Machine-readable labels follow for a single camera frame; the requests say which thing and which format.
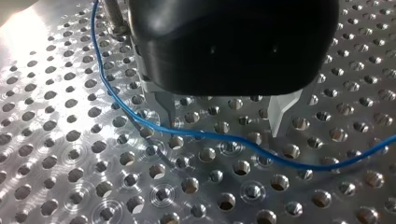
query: aluminum breadboard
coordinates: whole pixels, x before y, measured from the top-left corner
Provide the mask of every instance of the aluminum breadboard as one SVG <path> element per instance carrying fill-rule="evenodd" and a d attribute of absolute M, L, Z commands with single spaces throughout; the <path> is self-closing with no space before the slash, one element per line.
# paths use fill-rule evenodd
<path fill-rule="evenodd" d="M 0 223 L 395 223 L 396 146 L 340 171 L 296 171 L 238 144 L 167 140 L 129 121 L 100 81 L 91 8 L 43 0 L 0 29 Z M 245 136 L 304 163 L 361 153 L 396 134 L 395 10 L 341 2 L 318 84 L 286 136 L 270 137 L 261 96 L 176 96 L 175 125 Z M 109 36 L 101 8 L 96 27 L 107 79 L 158 122 L 128 38 Z"/>

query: perforated metal plate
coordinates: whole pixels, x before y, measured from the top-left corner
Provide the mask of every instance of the perforated metal plate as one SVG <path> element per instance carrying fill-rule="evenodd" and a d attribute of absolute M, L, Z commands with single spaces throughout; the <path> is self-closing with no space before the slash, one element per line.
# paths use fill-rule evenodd
<path fill-rule="evenodd" d="M 91 7 L 41 1 L 0 30 L 1 223 L 395 222 L 395 146 L 345 170 L 313 173 L 238 144 L 166 140 L 133 124 L 99 79 Z M 293 108 L 286 137 L 270 138 L 269 98 L 260 96 L 176 96 L 176 126 L 242 135 L 304 163 L 361 153 L 395 134 L 395 9 L 393 1 L 341 3 L 314 95 Z M 112 39 L 105 22 L 99 8 L 107 79 L 158 122 L 128 41 Z"/>

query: hole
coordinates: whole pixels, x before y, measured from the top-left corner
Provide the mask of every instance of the hole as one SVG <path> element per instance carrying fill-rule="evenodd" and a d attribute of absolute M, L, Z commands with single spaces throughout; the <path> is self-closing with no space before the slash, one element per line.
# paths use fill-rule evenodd
<path fill-rule="evenodd" d="M 110 182 L 104 181 L 96 187 L 96 194 L 101 198 L 106 198 L 110 195 L 112 187 Z"/>
<path fill-rule="evenodd" d="M 11 111 L 14 107 L 15 107 L 14 104 L 12 104 L 12 103 L 7 103 L 7 104 L 3 105 L 3 112 L 9 112 L 9 111 Z"/>
<path fill-rule="evenodd" d="M 99 216 L 102 218 L 102 220 L 108 222 L 114 217 L 114 209 L 107 207 L 100 212 Z"/>
<path fill-rule="evenodd" d="M 396 213 L 396 198 L 388 198 L 385 202 L 385 208 L 388 212 L 395 214 Z"/>
<path fill-rule="evenodd" d="M 55 70 L 56 70 L 56 67 L 50 66 L 50 67 L 46 68 L 46 73 L 50 74 L 50 73 L 55 72 Z"/>
<path fill-rule="evenodd" d="M 28 137 L 28 136 L 30 136 L 32 133 L 33 133 L 33 131 L 30 130 L 29 128 L 23 129 L 23 131 L 21 132 L 21 134 L 22 134 L 24 137 Z"/>
<path fill-rule="evenodd" d="M 379 98 L 385 101 L 393 101 L 396 99 L 396 93 L 390 90 L 381 90 L 378 92 Z"/>
<path fill-rule="evenodd" d="M 227 122 L 217 122 L 215 124 L 216 133 L 227 133 L 230 131 L 230 125 Z"/>
<path fill-rule="evenodd" d="M 373 189 L 379 189 L 385 183 L 384 176 L 375 171 L 367 171 L 364 179 L 366 184 L 372 187 Z"/>
<path fill-rule="evenodd" d="M 84 172 L 80 168 L 73 169 L 69 172 L 67 179 L 71 183 L 78 182 L 84 176 Z"/>
<path fill-rule="evenodd" d="M 262 135 L 260 133 L 249 133 L 247 135 L 247 140 L 254 142 L 257 145 L 262 143 Z"/>
<path fill-rule="evenodd" d="M 231 193 L 222 193 L 218 198 L 218 207 L 223 211 L 230 211 L 235 206 L 235 197 Z"/>
<path fill-rule="evenodd" d="M 165 176 L 165 166 L 162 164 L 156 164 L 149 168 L 149 176 L 153 179 L 161 179 Z"/>
<path fill-rule="evenodd" d="M 80 204 L 82 202 L 82 199 L 84 198 L 84 194 L 81 192 L 74 192 L 70 194 L 69 196 L 69 201 L 71 204 Z"/>
<path fill-rule="evenodd" d="M 330 138 L 334 142 L 345 142 L 347 140 L 347 133 L 344 129 L 335 128 L 330 131 Z"/>
<path fill-rule="evenodd" d="M 81 40 L 81 42 L 87 42 L 87 41 L 90 41 L 91 38 L 87 35 L 84 35 L 80 40 Z"/>
<path fill-rule="evenodd" d="M 142 128 L 139 132 L 140 132 L 140 136 L 146 139 L 154 135 L 154 131 L 150 128 Z"/>
<path fill-rule="evenodd" d="M 123 181 L 124 181 L 124 185 L 126 187 L 132 187 L 135 184 L 137 184 L 137 179 L 138 179 L 138 175 L 136 174 L 129 174 L 127 176 L 124 177 Z"/>
<path fill-rule="evenodd" d="M 56 165 L 56 162 L 58 159 L 56 159 L 55 156 L 48 156 L 46 159 L 43 160 L 42 165 L 44 169 L 50 169 Z"/>
<path fill-rule="evenodd" d="M 212 171 L 209 174 L 209 180 L 212 183 L 218 184 L 219 182 L 221 182 L 222 179 L 223 179 L 223 172 L 220 170 Z"/>
<path fill-rule="evenodd" d="M 96 100 L 96 95 L 95 95 L 95 93 L 91 93 L 91 94 L 88 96 L 88 100 L 89 100 L 89 101 L 95 101 L 95 100 Z"/>
<path fill-rule="evenodd" d="M 18 81 L 17 77 L 10 77 L 9 79 L 7 79 L 7 84 L 12 85 L 12 84 L 16 83 L 17 81 Z"/>
<path fill-rule="evenodd" d="M 131 47 L 129 47 L 129 46 L 122 46 L 122 47 L 120 48 L 120 52 L 121 52 L 121 53 L 126 53 L 126 52 L 128 52 L 129 50 L 131 50 Z"/>
<path fill-rule="evenodd" d="M 7 173 L 2 171 L 0 172 L 0 184 L 2 184 L 7 179 Z"/>
<path fill-rule="evenodd" d="M 140 82 L 138 81 L 133 81 L 129 84 L 129 88 L 131 88 L 132 90 L 136 90 L 138 88 L 140 88 Z"/>
<path fill-rule="evenodd" d="M 130 58 L 124 58 L 122 61 L 123 61 L 124 63 L 130 63 L 130 62 L 131 62 L 131 59 L 130 59 Z"/>
<path fill-rule="evenodd" d="M 44 180 L 44 187 L 46 189 L 52 189 L 55 186 L 55 183 L 56 183 L 55 178 L 53 178 L 53 177 L 48 178 L 48 179 Z"/>
<path fill-rule="evenodd" d="M 161 224 L 178 224 L 178 222 L 179 222 L 179 217 L 176 213 L 165 214 L 163 215 L 160 221 Z"/>
<path fill-rule="evenodd" d="M 295 145 L 287 145 L 283 149 L 283 156 L 289 159 L 297 159 L 300 156 L 300 149 Z"/>
<path fill-rule="evenodd" d="M 274 175 L 271 179 L 271 187 L 278 191 L 288 189 L 290 186 L 289 180 L 284 175 Z"/>
<path fill-rule="evenodd" d="M 336 106 L 336 109 L 337 109 L 338 113 L 340 113 L 344 116 L 351 115 L 355 111 L 355 109 L 351 105 L 348 105 L 348 104 L 339 104 Z"/>
<path fill-rule="evenodd" d="M 238 110 L 242 107 L 243 103 L 240 99 L 232 99 L 228 102 L 228 106 L 233 110 Z"/>
<path fill-rule="evenodd" d="M 239 117 L 238 122 L 240 125 L 248 125 L 251 119 L 248 116 Z"/>
<path fill-rule="evenodd" d="M 123 145 L 123 144 L 125 144 L 125 143 L 127 143 L 127 142 L 128 142 L 128 135 L 126 135 L 126 134 L 122 134 L 122 135 L 120 135 L 120 136 L 117 138 L 117 143 L 118 143 L 118 144 Z"/>
<path fill-rule="evenodd" d="M 247 175 L 250 172 L 250 164 L 247 161 L 238 161 L 233 165 L 233 172 L 236 175 Z"/>
<path fill-rule="evenodd" d="M 337 90 L 333 90 L 333 89 L 326 89 L 323 91 L 323 93 L 328 96 L 328 97 L 336 97 L 338 95 L 338 91 Z"/>
<path fill-rule="evenodd" d="M 204 217 L 206 216 L 206 207 L 203 204 L 196 204 L 191 208 L 190 213 L 194 217 Z"/>
<path fill-rule="evenodd" d="M 66 88 L 66 92 L 72 92 L 72 91 L 74 91 L 75 89 L 74 89 L 74 87 L 72 87 L 72 86 L 69 86 L 69 87 L 67 87 Z"/>
<path fill-rule="evenodd" d="M 13 96 L 14 94 L 15 94 L 14 91 L 8 91 L 8 92 L 6 92 L 6 96 L 8 96 L 8 97 Z"/>
<path fill-rule="evenodd" d="M 114 63 L 113 62 L 107 62 L 103 65 L 103 67 L 105 68 L 105 70 L 108 69 L 112 69 L 114 67 Z"/>
<path fill-rule="evenodd" d="M 53 45 L 49 45 L 49 46 L 46 48 L 47 51 L 53 51 L 53 50 L 55 50 L 55 49 L 56 49 L 56 47 L 53 46 Z"/>
<path fill-rule="evenodd" d="M 145 98 L 141 95 L 135 95 L 132 97 L 132 104 L 141 105 L 145 101 Z"/>
<path fill-rule="evenodd" d="M 136 71 L 134 69 L 127 69 L 125 70 L 126 77 L 134 77 L 136 75 Z"/>
<path fill-rule="evenodd" d="M 317 189 L 315 190 L 314 195 L 312 196 L 312 203 L 320 208 L 329 207 L 332 202 L 332 195 L 324 190 Z"/>
<path fill-rule="evenodd" d="M 78 140 L 80 136 L 81 136 L 81 133 L 79 133 L 79 132 L 73 130 L 73 131 L 70 131 L 70 132 L 66 135 L 66 140 L 67 140 L 68 142 L 74 142 L 74 141 Z"/>
<path fill-rule="evenodd" d="M 308 138 L 307 143 L 312 148 L 321 148 L 323 146 L 323 142 L 316 137 Z"/>
<path fill-rule="evenodd" d="M 218 106 L 211 106 L 207 109 L 209 115 L 215 116 L 220 112 L 220 108 Z"/>
<path fill-rule="evenodd" d="M 90 80 L 86 81 L 84 85 L 86 88 L 92 88 L 92 87 L 96 86 L 96 84 L 97 84 L 97 82 L 95 80 L 90 79 Z"/>
<path fill-rule="evenodd" d="M 367 84 L 376 84 L 378 82 L 378 78 L 377 77 L 372 77 L 372 76 L 365 76 L 364 77 L 364 81 Z"/>
<path fill-rule="evenodd" d="M 261 210 L 256 216 L 257 224 L 276 224 L 276 215 L 270 210 Z"/>
<path fill-rule="evenodd" d="M 128 211 L 132 214 L 139 214 L 142 212 L 145 200 L 142 196 L 134 196 L 126 203 Z"/>
<path fill-rule="evenodd" d="M 28 215 L 28 213 L 25 210 L 23 210 L 21 212 L 17 212 L 17 214 L 15 215 L 15 220 L 18 223 L 22 223 L 22 222 L 24 222 L 26 220 L 27 215 Z"/>
<path fill-rule="evenodd" d="M 33 102 L 34 102 L 34 100 L 30 97 L 25 100 L 26 105 L 31 105 Z"/>
<path fill-rule="evenodd" d="M 360 133 L 367 133 L 369 131 L 369 126 L 364 122 L 354 122 L 353 128 Z"/>
<path fill-rule="evenodd" d="M 55 142 L 50 138 L 48 138 L 48 139 L 46 139 L 46 141 L 44 141 L 44 147 L 53 147 L 54 145 L 55 145 Z"/>
<path fill-rule="evenodd" d="M 69 158 L 69 160 L 76 160 L 79 157 L 79 149 L 73 149 L 71 150 L 67 157 Z"/>
<path fill-rule="evenodd" d="M 370 107 L 373 106 L 374 101 L 367 97 L 367 98 L 360 98 L 359 103 L 363 106 Z"/>
<path fill-rule="evenodd" d="M 93 57 L 92 57 L 92 56 L 84 56 L 84 57 L 82 58 L 82 61 L 83 61 L 84 63 L 91 63 L 91 62 L 93 61 Z"/>
<path fill-rule="evenodd" d="M 91 133 L 99 133 L 102 131 L 102 125 L 100 124 L 95 124 L 91 127 Z"/>
<path fill-rule="evenodd" d="M 203 162 L 211 162 L 216 158 L 216 152 L 213 148 L 207 147 L 204 148 L 198 156 Z"/>
<path fill-rule="evenodd" d="M 187 113 L 184 116 L 184 119 L 187 123 L 195 123 L 199 120 L 199 114 L 197 112 Z"/>
<path fill-rule="evenodd" d="M 16 200 L 23 200 L 29 196 L 32 188 L 29 185 L 24 185 L 17 188 L 14 192 L 14 196 Z"/>
<path fill-rule="evenodd" d="M 24 164 L 23 166 L 21 166 L 21 167 L 18 169 L 18 174 L 19 174 L 19 175 L 27 175 L 27 174 L 29 174 L 31 166 L 32 166 L 32 165 L 29 164 L 29 163 Z"/>
<path fill-rule="evenodd" d="M 180 136 L 173 136 L 169 140 L 169 147 L 172 148 L 173 150 L 178 150 L 178 149 L 182 148 L 183 145 L 184 145 L 184 141 L 183 141 L 183 138 Z"/>
<path fill-rule="evenodd" d="M 84 73 L 85 74 L 91 74 L 91 73 L 93 73 L 93 70 L 91 68 L 87 68 L 87 69 L 84 70 Z"/>
<path fill-rule="evenodd" d="M 374 208 L 361 207 L 356 213 L 356 218 L 361 224 L 375 224 L 378 223 L 379 214 Z"/>
<path fill-rule="evenodd" d="M 70 56 L 72 56 L 74 54 L 74 51 L 73 50 L 67 50 L 67 51 L 65 51 L 64 52 L 64 57 L 70 57 Z"/>
<path fill-rule="evenodd" d="M 329 121 L 332 115 L 329 112 L 321 111 L 316 114 L 318 120 L 326 122 Z"/>
<path fill-rule="evenodd" d="M 389 126 L 393 122 L 393 118 L 390 115 L 382 113 L 375 113 L 374 120 L 377 124 L 382 126 Z"/>
<path fill-rule="evenodd" d="M 243 199 L 257 200 L 262 196 L 262 189 L 257 184 L 249 184 L 243 188 Z"/>
<path fill-rule="evenodd" d="M 102 173 L 107 169 L 107 162 L 99 161 L 95 164 L 95 169 L 97 172 Z"/>
<path fill-rule="evenodd" d="M 52 215 L 52 213 L 58 208 L 58 203 L 55 200 L 46 201 L 41 205 L 41 214 L 44 217 Z"/>
<path fill-rule="evenodd" d="M 64 103 L 64 106 L 65 106 L 66 108 L 71 108 L 71 107 L 77 105 L 77 103 L 78 103 L 77 100 L 75 100 L 75 99 L 70 99 L 70 100 L 66 101 L 66 103 Z"/>
<path fill-rule="evenodd" d="M 47 91 L 46 94 L 44 94 L 44 99 L 50 100 L 56 96 L 55 91 Z"/>
<path fill-rule="evenodd" d="M 20 147 L 20 149 L 18 149 L 18 153 L 22 157 L 26 157 L 26 156 L 30 155 L 30 153 L 32 153 L 32 151 L 33 151 L 33 147 L 31 145 L 24 145 L 24 146 Z"/>
<path fill-rule="evenodd" d="M 358 91 L 361 86 L 356 82 L 347 81 L 344 82 L 344 87 L 346 88 L 347 91 Z"/>
<path fill-rule="evenodd" d="M 291 202 L 286 204 L 285 210 L 289 215 L 299 217 L 303 213 L 303 206 L 300 203 Z"/>
<path fill-rule="evenodd" d="M 67 120 L 68 123 L 73 123 L 73 122 L 76 122 L 77 117 L 74 116 L 74 115 L 70 115 L 69 117 L 67 117 L 66 120 Z"/>
<path fill-rule="evenodd" d="M 95 107 L 91 108 L 91 109 L 88 111 L 88 116 L 90 116 L 90 118 L 96 118 L 96 117 L 98 117 L 101 113 L 102 113 L 102 110 L 95 106 Z"/>
<path fill-rule="evenodd" d="M 124 166 L 129 166 L 134 163 L 134 153 L 132 152 L 124 152 L 120 155 L 120 163 Z"/>
<path fill-rule="evenodd" d="M 28 111 L 28 112 L 26 112 L 26 113 L 24 113 L 23 115 L 22 115 L 22 120 L 23 121 L 29 121 L 29 120 L 31 120 L 32 118 L 34 118 L 35 117 L 35 113 L 33 113 L 33 112 L 31 112 L 31 111 Z"/>
<path fill-rule="evenodd" d="M 260 95 L 250 96 L 250 100 L 253 102 L 259 102 L 262 100 L 262 96 L 260 96 Z"/>
<path fill-rule="evenodd" d="M 73 79 L 73 78 L 75 78 L 76 77 L 76 74 L 74 74 L 74 73 L 67 73 L 66 75 L 64 75 L 64 80 L 71 80 L 71 79 Z"/>
<path fill-rule="evenodd" d="M 338 188 L 346 196 L 353 196 L 356 192 L 356 186 L 349 182 L 342 182 Z"/>
<path fill-rule="evenodd" d="M 309 127 L 310 123 L 308 119 L 296 118 L 293 119 L 292 125 L 296 130 L 304 131 Z"/>
<path fill-rule="evenodd" d="M 102 141 L 96 141 L 91 146 L 91 150 L 93 153 L 101 153 L 106 149 L 107 144 Z"/>
<path fill-rule="evenodd" d="M 178 169 L 186 169 L 190 165 L 190 160 L 189 158 L 186 157 L 179 157 L 175 161 L 175 166 Z"/>
<path fill-rule="evenodd" d="M 3 127 L 7 127 L 8 125 L 10 125 L 11 124 L 11 120 L 9 120 L 9 119 L 3 119 L 2 121 L 1 121 L 1 125 L 3 126 Z"/>
<path fill-rule="evenodd" d="M 82 217 L 75 217 L 70 221 L 70 224 L 87 224 L 88 219 L 84 216 Z"/>
<path fill-rule="evenodd" d="M 155 194 L 155 197 L 158 201 L 163 202 L 169 200 L 171 196 L 171 191 L 169 189 L 158 189 Z"/>
<path fill-rule="evenodd" d="M 0 134 L 0 146 L 8 144 L 12 140 L 12 137 L 9 133 L 1 133 Z"/>
<path fill-rule="evenodd" d="M 36 84 L 30 83 L 25 87 L 25 91 L 33 91 L 37 87 Z"/>

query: metal surface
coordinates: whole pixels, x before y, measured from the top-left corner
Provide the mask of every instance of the metal surface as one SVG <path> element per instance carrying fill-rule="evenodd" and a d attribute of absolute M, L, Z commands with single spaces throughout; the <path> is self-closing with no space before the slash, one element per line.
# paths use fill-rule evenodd
<path fill-rule="evenodd" d="M 177 96 L 177 126 L 242 135 L 314 164 L 345 160 L 394 134 L 395 5 L 342 2 L 315 96 L 290 115 L 286 137 L 271 139 L 269 98 L 259 96 Z M 91 6 L 42 1 L 1 28 L 2 223 L 394 223 L 395 146 L 347 170 L 311 173 L 238 145 L 162 142 L 132 124 L 99 81 Z M 107 77 L 131 108 L 159 122 L 133 51 L 107 35 L 104 22 L 100 10 Z"/>

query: blue wire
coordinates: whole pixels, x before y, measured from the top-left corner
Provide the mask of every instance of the blue wire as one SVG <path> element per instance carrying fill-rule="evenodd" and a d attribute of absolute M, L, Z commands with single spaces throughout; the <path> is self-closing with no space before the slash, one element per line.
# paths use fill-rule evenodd
<path fill-rule="evenodd" d="M 96 14 L 97 6 L 98 6 L 98 1 L 95 1 L 93 4 L 93 9 L 92 9 L 92 14 L 91 14 L 91 38 L 92 38 L 92 43 L 93 43 L 93 46 L 95 49 L 96 58 L 97 58 L 97 61 L 99 64 L 100 78 L 102 79 L 107 90 L 111 93 L 111 96 L 113 96 L 113 98 L 117 102 L 117 104 L 119 104 L 119 106 L 128 115 L 130 115 L 136 121 L 143 123 L 146 126 L 149 126 L 153 130 L 163 132 L 163 133 L 176 134 L 176 135 L 188 135 L 188 136 L 195 136 L 195 137 L 210 138 L 210 139 L 219 140 L 219 141 L 240 143 L 246 147 L 249 147 L 249 148 L 255 150 L 256 153 L 258 153 L 260 156 L 263 156 L 263 157 L 268 158 L 272 161 L 278 162 L 282 165 L 289 166 L 289 167 L 299 169 L 299 170 L 314 170 L 314 171 L 330 171 L 330 170 L 335 170 L 335 169 L 340 169 L 340 168 L 346 167 L 348 165 L 351 165 L 357 161 L 363 160 L 363 159 L 375 154 L 377 151 L 383 149 L 385 146 L 396 141 L 396 135 L 393 135 L 392 137 L 386 139 L 385 141 L 379 143 L 378 145 L 361 153 L 359 156 L 353 157 L 346 161 L 342 161 L 342 162 L 339 162 L 336 164 L 331 164 L 331 165 L 310 165 L 310 164 L 302 164 L 302 163 L 295 162 L 295 161 L 289 161 L 289 160 L 283 159 L 281 157 L 278 157 L 277 155 L 274 155 L 274 154 L 270 153 L 269 151 L 262 149 L 257 144 L 252 143 L 252 142 L 248 141 L 247 139 L 239 137 L 239 136 L 233 136 L 233 135 L 228 135 L 228 134 L 218 134 L 218 133 L 208 133 L 208 132 L 197 132 L 194 130 L 167 128 L 167 127 L 162 127 L 160 125 L 151 123 L 150 121 L 148 121 L 146 119 L 142 119 L 138 115 L 136 115 L 136 113 L 134 111 L 132 111 L 131 108 L 129 108 L 128 105 L 126 105 L 121 100 L 121 98 L 117 95 L 117 93 L 113 90 L 113 88 L 110 86 L 110 84 L 108 83 L 108 81 L 105 78 L 105 70 L 103 67 L 102 57 L 101 57 L 101 54 L 100 54 L 100 51 L 98 48 L 98 44 L 96 41 L 96 36 L 95 36 L 94 21 L 95 21 L 95 14 Z"/>

